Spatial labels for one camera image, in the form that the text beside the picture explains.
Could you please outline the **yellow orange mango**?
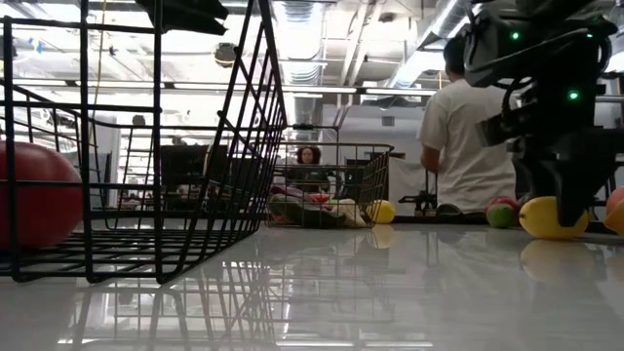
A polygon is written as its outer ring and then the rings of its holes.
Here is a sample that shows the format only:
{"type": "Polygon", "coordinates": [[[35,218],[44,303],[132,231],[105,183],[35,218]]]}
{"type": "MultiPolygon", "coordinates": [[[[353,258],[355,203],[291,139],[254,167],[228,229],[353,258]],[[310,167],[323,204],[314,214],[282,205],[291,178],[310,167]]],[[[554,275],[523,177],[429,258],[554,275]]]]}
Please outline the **yellow orange mango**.
{"type": "Polygon", "coordinates": [[[624,237],[624,198],[607,202],[604,226],[624,237]]]}

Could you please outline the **red round fruit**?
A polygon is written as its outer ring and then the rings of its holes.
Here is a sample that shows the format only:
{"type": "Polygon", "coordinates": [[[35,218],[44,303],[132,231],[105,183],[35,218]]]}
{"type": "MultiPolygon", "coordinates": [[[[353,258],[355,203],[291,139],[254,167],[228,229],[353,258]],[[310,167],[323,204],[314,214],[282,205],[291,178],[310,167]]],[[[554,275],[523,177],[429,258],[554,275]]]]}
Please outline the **red round fruit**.
{"type": "Polygon", "coordinates": [[[487,203],[485,207],[485,212],[487,212],[491,206],[496,205],[496,204],[509,205],[512,207],[512,209],[514,210],[516,214],[518,214],[521,209],[516,199],[512,197],[508,197],[508,196],[495,196],[487,203]]]}

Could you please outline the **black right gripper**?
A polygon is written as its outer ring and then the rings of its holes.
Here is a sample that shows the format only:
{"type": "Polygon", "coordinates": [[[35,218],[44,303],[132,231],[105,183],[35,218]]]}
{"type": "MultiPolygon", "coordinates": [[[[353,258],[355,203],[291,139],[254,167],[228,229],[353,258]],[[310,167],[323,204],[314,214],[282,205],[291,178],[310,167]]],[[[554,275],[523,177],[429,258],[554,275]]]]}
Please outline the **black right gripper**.
{"type": "Polygon", "coordinates": [[[596,96],[518,96],[506,102],[509,150],[529,164],[531,193],[555,198],[562,227],[575,225],[610,177],[610,162],[624,153],[624,130],[596,120],[602,103],[596,96]],[[608,161],[596,160],[600,156],[608,161]]]}

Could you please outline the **dark green vegetable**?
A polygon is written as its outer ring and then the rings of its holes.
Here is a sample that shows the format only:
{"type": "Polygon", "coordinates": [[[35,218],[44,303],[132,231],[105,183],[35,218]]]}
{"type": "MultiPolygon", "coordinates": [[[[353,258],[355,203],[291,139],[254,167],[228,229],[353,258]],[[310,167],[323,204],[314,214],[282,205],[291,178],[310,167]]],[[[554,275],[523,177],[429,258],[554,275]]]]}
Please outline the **dark green vegetable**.
{"type": "Polygon", "coordinates": [[[336,228],[346,222],[346,215],[332,212],[321,205],[287,202],[280,206],[287,223],[304,228],[336,228]]]}

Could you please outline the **orange fruit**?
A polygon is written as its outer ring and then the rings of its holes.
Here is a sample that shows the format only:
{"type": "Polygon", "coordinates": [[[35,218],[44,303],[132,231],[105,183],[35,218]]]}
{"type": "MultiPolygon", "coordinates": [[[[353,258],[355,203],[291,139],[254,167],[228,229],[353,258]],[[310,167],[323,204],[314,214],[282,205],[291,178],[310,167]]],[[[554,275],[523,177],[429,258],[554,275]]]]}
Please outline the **orange fruit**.
{"type": "Polygon", "coordinates": [[[605,214],[609,215],[617,204],[624,199],[624,186],[615,188],[607,197],[605,202],[605,214]]]}

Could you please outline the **light green vegetable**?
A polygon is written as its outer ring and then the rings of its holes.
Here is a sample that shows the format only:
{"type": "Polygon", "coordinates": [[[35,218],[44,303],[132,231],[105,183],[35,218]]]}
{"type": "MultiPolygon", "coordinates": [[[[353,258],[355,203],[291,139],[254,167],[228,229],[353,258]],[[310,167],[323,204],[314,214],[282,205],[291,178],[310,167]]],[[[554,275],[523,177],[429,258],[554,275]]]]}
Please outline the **light green vegetable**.
{"type": "Polygon", "coordinates": [[[268,211],[274,216],[285,216],[294,201],[294,197],[285,194],[273,194],[268,200],[268,211]]]}

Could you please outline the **red apple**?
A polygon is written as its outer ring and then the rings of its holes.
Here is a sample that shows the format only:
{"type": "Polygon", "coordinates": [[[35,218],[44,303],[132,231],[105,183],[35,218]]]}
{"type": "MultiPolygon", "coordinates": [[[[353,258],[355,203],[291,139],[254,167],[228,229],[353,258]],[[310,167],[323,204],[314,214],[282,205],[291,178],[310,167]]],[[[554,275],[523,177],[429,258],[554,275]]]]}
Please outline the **red apple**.
{"type": "MultiPolygon", "coordinates": [[[[56,182],[17,187],[19,244],[26,249],[55,246],[83,219],[81,176],[64,154],[33,143],[15,143],[16,179],[56,182]],[[68,186],[59,185],[68,181],[68,186]]],[[[10,247],[7,148],[0,141],[0,250],[10,247]]]]}

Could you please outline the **dark red pepper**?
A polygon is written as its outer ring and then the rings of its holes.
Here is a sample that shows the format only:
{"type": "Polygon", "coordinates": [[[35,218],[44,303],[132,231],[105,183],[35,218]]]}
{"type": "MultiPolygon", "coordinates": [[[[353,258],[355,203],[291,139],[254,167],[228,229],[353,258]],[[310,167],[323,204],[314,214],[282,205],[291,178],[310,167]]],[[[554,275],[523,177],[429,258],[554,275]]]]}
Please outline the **dark red pepper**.
{"type": "Polygon", "coordinates": [[[270,188],[270,193],[271,194],[283,194],[283,195],[287,195],[287,196],[292,196],[294,198],[297,199],[301,199],[305,202],[309,202],[309,203],[315,203],[316,200],[309,194],[306,193],[296,187],[289,187],[289,186],[279,186],[279,185],[273,185],[270,188]]]}

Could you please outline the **yellow lemon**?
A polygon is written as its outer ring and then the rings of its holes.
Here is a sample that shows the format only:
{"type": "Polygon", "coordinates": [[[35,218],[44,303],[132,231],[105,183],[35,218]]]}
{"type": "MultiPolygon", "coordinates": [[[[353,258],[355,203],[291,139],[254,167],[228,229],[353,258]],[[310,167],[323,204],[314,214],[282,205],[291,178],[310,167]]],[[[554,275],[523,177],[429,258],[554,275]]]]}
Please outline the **yellow lemon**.
{"type": "Polygon", "coordinates": [[[375,224],[389,224],[396,216],[396,209],[387,200],[374,200],[367,206],[367,215],[375,224]]]}
{"type": "Polygon", "coordinates": [[[585,232],[589,221],[589,213],[584,211],[571,227],[561,226],[555,196],[532,198],[519,212],[521,227],[533,238],[543,240],[571,240],[585,232]]]}

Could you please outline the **pale garlic bulb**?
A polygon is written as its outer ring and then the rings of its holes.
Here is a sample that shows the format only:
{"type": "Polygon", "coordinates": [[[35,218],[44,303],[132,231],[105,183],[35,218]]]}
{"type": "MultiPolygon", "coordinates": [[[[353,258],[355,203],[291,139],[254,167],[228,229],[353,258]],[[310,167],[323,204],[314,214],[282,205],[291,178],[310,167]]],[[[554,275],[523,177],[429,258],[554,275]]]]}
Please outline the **pale garlic bulb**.
{"type": "Polygon", "coordinates": [[[349,227],[363,228],[367,226],[367,223],[361,216],[360,207],[352,199],[340,199],[333,209],[345,215],[344,224],[349,227]]]}

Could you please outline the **black aluminium table frame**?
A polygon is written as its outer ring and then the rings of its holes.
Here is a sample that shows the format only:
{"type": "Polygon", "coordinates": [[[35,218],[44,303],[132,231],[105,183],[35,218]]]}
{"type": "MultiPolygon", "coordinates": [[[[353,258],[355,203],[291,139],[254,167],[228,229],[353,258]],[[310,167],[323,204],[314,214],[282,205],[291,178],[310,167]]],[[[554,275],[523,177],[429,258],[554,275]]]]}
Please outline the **black aluminium table frame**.
{"type": "MultiPolygon", "coordinates": [[[[447,215],[447,216],[396,216],[393,224],[455,224],[455,225],[488,225],[486,218],[477,216],[447,215]]],[[[586,228],[589,233],[615,235],[615,232],[606,228],[601,222],[591,220],[586,228]]]]}

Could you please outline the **large silver ventilation duct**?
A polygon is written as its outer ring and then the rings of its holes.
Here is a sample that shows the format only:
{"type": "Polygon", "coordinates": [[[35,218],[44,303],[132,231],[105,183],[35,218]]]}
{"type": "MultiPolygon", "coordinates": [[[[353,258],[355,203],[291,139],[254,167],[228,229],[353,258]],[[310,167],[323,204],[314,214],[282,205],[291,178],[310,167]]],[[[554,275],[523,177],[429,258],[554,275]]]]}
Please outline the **large silver ventilation duct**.
{"type": "Polygon", "coordinates": [[[431,16],[417,23],[416,38],[408,40],[407,57],[386,88],[407,89],[427,70],[443,70],[442,50],[447,40],[467,23],[471,0],[437,0],[431,16]]]}

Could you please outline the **ceiling light bar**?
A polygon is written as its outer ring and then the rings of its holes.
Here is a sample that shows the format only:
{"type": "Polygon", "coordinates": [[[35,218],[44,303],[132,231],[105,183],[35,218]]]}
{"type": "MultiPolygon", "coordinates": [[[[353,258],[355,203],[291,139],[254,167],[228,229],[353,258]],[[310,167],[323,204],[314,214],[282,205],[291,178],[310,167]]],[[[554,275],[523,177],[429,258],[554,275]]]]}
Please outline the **ceiling light bar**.
{"type": "MultiPolygon", "coordinates": [[[[14,84],[24,87],[45,88],[78,88],[81,83],[77,80],[55,79],[15,79],[14,84]]],[[[113,90],[147,90],[152,89],[150,82],[139,81],[88,81],[89,88],[113,89],[113,90]]],[[[190,91],[190,92],[219,92],[227,91],[230,85],[227,83],[178,83],[164,82],[162,90],[190,91]]],[[[398,97],[430,97],[436,90],[427,89],[394,89],[394,88],[371,88],[371,87],[346,87],[346,86],[296,86],[283,85],[282,91],[295,94],[346,94],[346,95],[371,95],[371,96],[398,96],[398,97]]]]}

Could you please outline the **green lime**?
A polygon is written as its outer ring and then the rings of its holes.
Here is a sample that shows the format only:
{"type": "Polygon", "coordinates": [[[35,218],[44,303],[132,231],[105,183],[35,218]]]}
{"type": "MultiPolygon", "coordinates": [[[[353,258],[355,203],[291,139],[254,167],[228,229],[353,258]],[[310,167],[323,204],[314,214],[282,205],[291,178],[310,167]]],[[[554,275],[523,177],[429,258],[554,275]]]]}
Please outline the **green lime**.
{"type": "Polygon", "coordinates": [[[506,203],[496,203],[487,208],[487,222],[493,228],[509,228],[516,223],[516,210],[506,203]]]}

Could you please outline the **dark computer monitor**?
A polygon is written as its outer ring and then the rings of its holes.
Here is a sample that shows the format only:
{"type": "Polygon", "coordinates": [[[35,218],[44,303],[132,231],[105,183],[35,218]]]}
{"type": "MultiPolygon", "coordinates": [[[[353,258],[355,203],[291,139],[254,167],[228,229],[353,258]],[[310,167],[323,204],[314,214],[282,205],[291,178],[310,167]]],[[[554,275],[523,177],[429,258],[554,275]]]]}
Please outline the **dark computer monitor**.
{"type": "Polygon", "coordinates": [[[200,184],[204,176],[219,181],[226,171],[228,148],[218,145],[207,166],[212,147],[208,145],[165,145],[160,148],[161,181],[168,188],[178,185],[200,184]]]}

